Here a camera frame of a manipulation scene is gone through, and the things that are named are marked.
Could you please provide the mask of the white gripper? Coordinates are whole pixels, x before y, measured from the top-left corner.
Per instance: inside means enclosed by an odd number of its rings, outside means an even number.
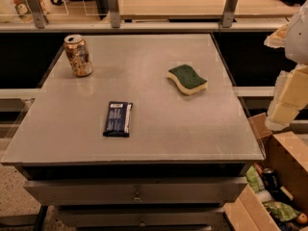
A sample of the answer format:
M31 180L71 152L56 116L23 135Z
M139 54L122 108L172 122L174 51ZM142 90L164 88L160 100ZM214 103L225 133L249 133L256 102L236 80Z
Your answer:
M285 47L286 58L298 64L291 72L280 72L269 104L266 127L281 131L308 105L308 0L289 24L267 36L264 45L270 48Z

